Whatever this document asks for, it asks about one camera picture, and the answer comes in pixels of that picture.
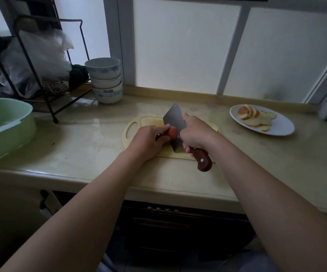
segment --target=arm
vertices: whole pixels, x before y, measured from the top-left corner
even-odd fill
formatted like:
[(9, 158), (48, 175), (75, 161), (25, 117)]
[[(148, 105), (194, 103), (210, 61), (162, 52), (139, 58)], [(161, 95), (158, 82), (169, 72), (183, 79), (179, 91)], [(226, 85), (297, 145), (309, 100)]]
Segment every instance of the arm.
[(282, 271), (327, 271), (327, 217), (206, 123), (183, 114), (184, 147), (205, 149), (228, 177), (268, 254)]
[(131, 177), (170, 140), (168, 136), (155, 140), (168, 128), (140, 128), (129, 147), (35, 232), (0, 271), (95, 271)]

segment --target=hand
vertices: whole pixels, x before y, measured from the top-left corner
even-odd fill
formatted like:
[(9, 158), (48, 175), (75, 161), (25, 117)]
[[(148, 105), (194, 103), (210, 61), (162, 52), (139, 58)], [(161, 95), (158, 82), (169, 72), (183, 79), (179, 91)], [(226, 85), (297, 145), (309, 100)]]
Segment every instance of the hand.
[(218, 134), (208, 124), (203, 122), (196, 116), (189, 116), (187, 113), (182, 113), (182, 118), (186, 121), (186, 128), (180, 132), (180, 137), (183, 140), (183, 146), (187, 153), (190, 153), (190, 147), (207, 150), (207, 142)]
[(154, 157), (161, 151), (162, 145), (170, 141), (169, 136), (161, 136), (156, 140), (158, 134), (170, 128), (170, 124), (162, 127), (144, 126), (138, 129), (126, 151), (137, 155), (142, 162)]

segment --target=forearm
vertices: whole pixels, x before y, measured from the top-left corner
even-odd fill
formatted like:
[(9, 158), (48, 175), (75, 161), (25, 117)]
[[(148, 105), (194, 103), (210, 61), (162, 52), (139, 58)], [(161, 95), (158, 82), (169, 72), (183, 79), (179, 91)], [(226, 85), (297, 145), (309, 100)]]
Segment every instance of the forearm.
[(207, 150), (283, 271), (327, 271), (327, 217), (222, 136)]
[(1, 271), (95, 271), (132, 175), (142, 161), (122, 152), (50, 218)]

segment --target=stacked bowls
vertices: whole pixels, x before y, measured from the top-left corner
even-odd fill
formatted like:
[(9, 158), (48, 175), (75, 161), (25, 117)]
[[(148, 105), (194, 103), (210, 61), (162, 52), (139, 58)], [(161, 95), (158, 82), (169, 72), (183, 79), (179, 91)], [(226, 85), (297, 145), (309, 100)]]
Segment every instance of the stacked bowls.
[(91, 77), (91, 88), (95, 98), (104, 104), (121, 100), (123, 86), (121, 80), (121, 61), (116, 58), (95, 58), (85, 62)]

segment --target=cutting board handle hole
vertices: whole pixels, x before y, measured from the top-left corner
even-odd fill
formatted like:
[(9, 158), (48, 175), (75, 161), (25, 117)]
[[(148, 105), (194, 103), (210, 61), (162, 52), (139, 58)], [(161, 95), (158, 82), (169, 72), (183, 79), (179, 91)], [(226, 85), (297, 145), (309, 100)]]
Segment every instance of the cutting board handle hole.
[(138, 130), (138, 123), (137, 122), (133, 122), (128, 127), (128, 130), (126, 132), (126, 138), (127, 139), (131, 139), (132, 137), (134, 137), (134, 135), (136, 134), (137, 130)]

